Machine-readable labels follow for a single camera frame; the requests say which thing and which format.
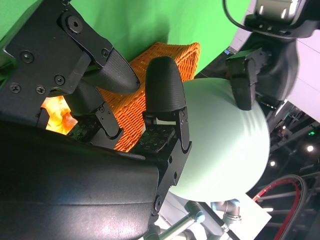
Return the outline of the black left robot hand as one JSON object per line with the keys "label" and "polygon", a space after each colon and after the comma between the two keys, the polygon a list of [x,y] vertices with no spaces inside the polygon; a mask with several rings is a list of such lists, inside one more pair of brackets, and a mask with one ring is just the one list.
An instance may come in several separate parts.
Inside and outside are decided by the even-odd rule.
{"label": "black left robot hand", "polygon": [[274,42],[241,50],[227,58],[229,81],[239,109],[253,108],[256,95],[283,101],[298,75],[296,41]]}

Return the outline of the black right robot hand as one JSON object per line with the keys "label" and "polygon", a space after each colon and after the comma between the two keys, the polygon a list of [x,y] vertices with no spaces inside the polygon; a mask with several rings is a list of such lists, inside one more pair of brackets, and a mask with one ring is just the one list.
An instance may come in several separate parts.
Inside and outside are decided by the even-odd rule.
{"label": "black right robot hand", "polygon": [[38,0],[0,42],[0,237],[137,240],[158,218],[189,156],[182,79],[150,61],[145,132],[130,152],[101,90],[140,81],[67,0]]}

